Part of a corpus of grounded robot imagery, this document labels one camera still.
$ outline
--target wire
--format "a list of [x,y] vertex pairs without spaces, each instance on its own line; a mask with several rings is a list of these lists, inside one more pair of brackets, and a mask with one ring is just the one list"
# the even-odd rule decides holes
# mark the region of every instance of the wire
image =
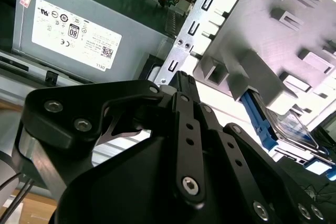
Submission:
[[21,173],[17,173],[13,177],[11,177],[8,180],[6,180],[5,182],[3,182],[2,185],[0,186],[0,191],[2,189],[4,189],[10,182],[12,182],[13,180],[15,180],[20,175],[21,175]]
[[20,205],[22,200],[26,197],[29,193],[30,189],[33,187],[34,181],[29,179],[24,186],[21,188],[20,192],[17,194],[11,205],[5,210],[0,218],[0,224],[5,224],[15,209]]

